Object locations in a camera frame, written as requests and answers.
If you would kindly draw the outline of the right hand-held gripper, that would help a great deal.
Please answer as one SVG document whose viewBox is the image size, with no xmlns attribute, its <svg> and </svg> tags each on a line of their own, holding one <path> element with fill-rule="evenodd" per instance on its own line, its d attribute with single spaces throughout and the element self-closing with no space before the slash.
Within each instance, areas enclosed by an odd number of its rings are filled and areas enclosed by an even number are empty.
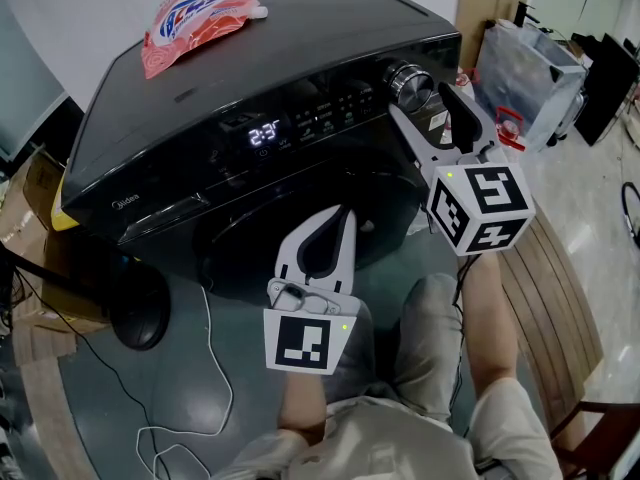
<svg viewBox="0 0 640 480">
<path fill-rule="evenodd" d="M 495 123 L 474 99 L 445 82 L 438 92 L 450 116 L 451 149 L 431 145 L 403 110 L 388 106 L 397 134 L 426 168 L 429 231 L 458 256 L 509 249 L 535 216 L 524 173 L 495 143 Z"/>
</svg>

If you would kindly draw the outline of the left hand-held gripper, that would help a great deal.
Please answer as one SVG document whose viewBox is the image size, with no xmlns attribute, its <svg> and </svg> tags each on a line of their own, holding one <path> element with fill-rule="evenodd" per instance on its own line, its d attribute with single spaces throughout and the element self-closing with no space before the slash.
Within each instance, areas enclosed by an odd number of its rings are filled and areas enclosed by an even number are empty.
<svg viewBox="0 0 640 480">
<path fill-rule="evenodd" d="M 350 296 L 355 256 L 356 216 L 343 205 L 312 215 L 283 239 L 263 311 L 267 368 L 335 371 L 360 311 Z"/>
</svg>

